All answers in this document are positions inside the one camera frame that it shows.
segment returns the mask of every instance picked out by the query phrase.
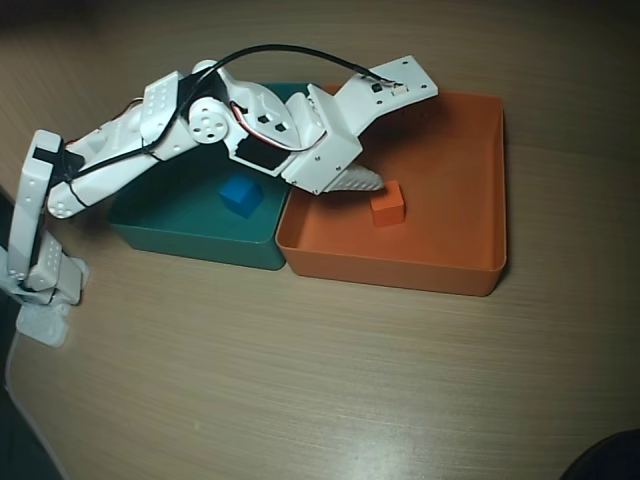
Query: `blue cube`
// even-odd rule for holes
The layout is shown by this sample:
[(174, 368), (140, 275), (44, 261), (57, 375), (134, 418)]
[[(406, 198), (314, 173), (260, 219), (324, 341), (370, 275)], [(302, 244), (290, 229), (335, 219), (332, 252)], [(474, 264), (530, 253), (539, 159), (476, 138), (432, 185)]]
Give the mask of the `blue cube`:
[(218, 193), (229, 210), (244, 218), (249, 218), (264, 199), (260, 185), (238, 174), (233, 175)]

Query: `plastic container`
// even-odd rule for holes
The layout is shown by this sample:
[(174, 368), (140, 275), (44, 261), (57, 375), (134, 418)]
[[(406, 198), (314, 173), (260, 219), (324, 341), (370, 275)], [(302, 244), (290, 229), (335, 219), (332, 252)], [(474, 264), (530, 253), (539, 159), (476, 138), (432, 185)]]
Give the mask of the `plastic container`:
[[(268, 84), (282, 100), (306, 84)], [(248, 217), (229, 210), (219, 191), (235, 174), (256, 182), (264, 199)], [(275, 232), (289, 185), (230, 160), (222, 144), (158, 165), (117, 196), (108, 221), (137, 250), (277, 270), (285, 264)]]
[(358, 161), (400, 183), (405, 221), (376, 227), (369, 193), (293, 189), (276, 236), (293, 271), (489, 294), (506, 263), (501, 100), (443, 92), (379, 119), (361, 140)]

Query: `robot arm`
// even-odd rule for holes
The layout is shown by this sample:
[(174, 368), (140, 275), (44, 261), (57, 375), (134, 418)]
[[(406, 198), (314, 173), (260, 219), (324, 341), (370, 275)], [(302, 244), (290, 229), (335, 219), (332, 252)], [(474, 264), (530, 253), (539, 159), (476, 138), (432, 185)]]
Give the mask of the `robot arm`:
[[(359, 135), (378, 117), (438, 93), (411, 56), (367, 70), (321, 54), (358, 73), (335, 96), (308, 85), (306, 95), (296, 93), (283, 103), (268, 88), (238, 81), (223, 68), (241, 53), (157, 80), (121, 115), (76, 141), (65, 144), (59, 135), (36, 132), (8, 252), (0, 249), (0, 287), (23, 303), (19, 330), (60, 345), (67, 327), (66, 310), (58, 307), (79, 302), (88, 275), (84, 262), (64, 254), (51, 234), (38, 235), (43, 208), (56, 218), (71, 217), (156, 164), (216, 142), (224, 142), (231, 159), (316, 195), (377, 190), (384, 185), (380, 176), (353, 163), (362, 151)], [(43, 331), (38, 319), (50, 317), (52, 308), (55, 328)]]
[[(280, 175), (316, 195), (376, 190), (382, 188), (382, 179), (352, 165), (362, 151), (358, 136), (376, 118), (438, 92), (409, 56), (372, 70), (393, 78), (392, 84), (355, 75), (335, 96), (309, 85), (307, 95), (297, 93), (286, 103), (268, 88), (237, 81), (219, 68), (207, 88), (181, 108), (194, 79), (215, 64), (203, 61), (189, 76), (173, 72), (161, 78), (145, 89), (140, 105), (68, 146), (68, 152), (85, 162), (75, 178), (53, 187), (49, 213), (72, 216), (158, 162), (221, 141), (231, 159), (266, 175)], [(123, 156), (125, 160), (113, 161)]]

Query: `orange tray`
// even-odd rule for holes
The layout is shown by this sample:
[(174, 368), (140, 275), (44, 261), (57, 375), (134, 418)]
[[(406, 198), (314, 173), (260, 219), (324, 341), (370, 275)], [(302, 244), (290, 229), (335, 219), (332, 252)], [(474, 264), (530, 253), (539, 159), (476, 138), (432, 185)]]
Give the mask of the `orange tray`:
[(374, 226), (370, 193), (314, 196), (294, 188), (276, 235), (293, 271), (491, 293), (507, 258), (501, 100), (441, 92), (380, 118), (361, 141), (358, 161), (400, 183), (404, 223)]

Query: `teal tray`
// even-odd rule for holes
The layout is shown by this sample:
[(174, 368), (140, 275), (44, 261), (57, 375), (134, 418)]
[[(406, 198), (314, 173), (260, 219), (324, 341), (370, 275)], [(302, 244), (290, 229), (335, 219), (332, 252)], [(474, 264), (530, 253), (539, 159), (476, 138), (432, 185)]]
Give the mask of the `teal tray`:
[[(283, 101), (306, 84), (266, 84)], [(245, 219), (222, 203), (218, 191), (234, 174), (255, 181), (264, 200)], [(224, 145), (202, 145), (158, 165), (127, 185), (107, 219), (137, 250), (278, 270), (285, 264), (275, 233), (289, 194), (281, 178), (245, 167)]]

